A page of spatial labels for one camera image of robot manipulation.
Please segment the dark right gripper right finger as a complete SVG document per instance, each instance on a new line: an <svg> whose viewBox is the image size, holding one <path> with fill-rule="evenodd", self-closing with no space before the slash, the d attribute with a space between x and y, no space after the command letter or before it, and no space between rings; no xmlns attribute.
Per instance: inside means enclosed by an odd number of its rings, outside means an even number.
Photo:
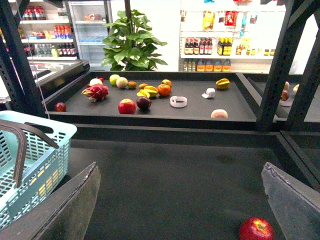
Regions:
<svg viewBox="0 0 320 240"><path fill-rule="evenodd" d="M320 193L266 162L261 172L268 204L287 240L320 238Z"/></svg>

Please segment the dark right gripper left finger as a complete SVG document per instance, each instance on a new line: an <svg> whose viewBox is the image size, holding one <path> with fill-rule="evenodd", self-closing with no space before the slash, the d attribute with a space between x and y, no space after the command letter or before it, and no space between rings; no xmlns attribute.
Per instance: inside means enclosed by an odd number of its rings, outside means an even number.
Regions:
<svg viewBox="0 0 320 240"><path fill-rule="evenodd" d="M91 163L0 232L2 240L82 240L96 205L101 173Z"/></svg>

